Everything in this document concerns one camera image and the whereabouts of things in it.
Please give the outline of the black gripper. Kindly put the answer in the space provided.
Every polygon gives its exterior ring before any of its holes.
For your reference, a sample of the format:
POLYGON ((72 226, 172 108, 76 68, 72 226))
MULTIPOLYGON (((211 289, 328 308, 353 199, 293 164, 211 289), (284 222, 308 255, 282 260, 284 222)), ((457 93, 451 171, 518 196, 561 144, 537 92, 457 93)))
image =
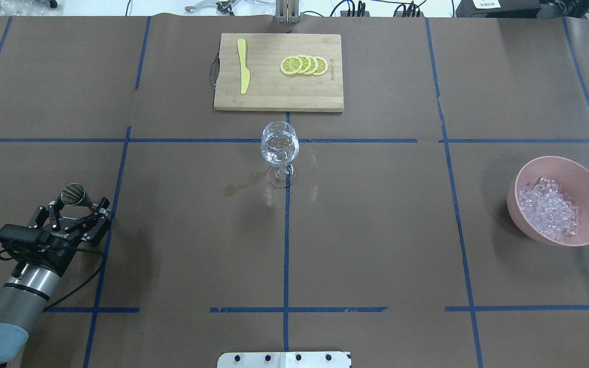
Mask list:
POLYGON ((86 244, 93 250, 99 250, 98 245, 111 226, 110 200, 103 197, 95 205, 91 199, 83 198, 77 206, 87 207, 91 214, 80 218, 62 217, 60 211, 65 203, 61 199, 36 208, 29 228, 39 229, 39 249, 67 254, 86 244))

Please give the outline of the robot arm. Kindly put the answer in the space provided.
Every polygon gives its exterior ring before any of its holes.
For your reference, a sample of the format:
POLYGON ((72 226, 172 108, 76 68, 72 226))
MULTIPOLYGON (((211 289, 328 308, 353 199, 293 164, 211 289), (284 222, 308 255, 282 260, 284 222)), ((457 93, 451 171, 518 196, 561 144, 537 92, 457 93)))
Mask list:
POLYGON ((52 293, 81 244, 98 245, 110 229, 110 201, 98 204, 59 196, 40 206, 25 226, 0 229, 0 260, 16 261, 0 290, 0 367, 28 342, 37 320, 50 308, 52 293))

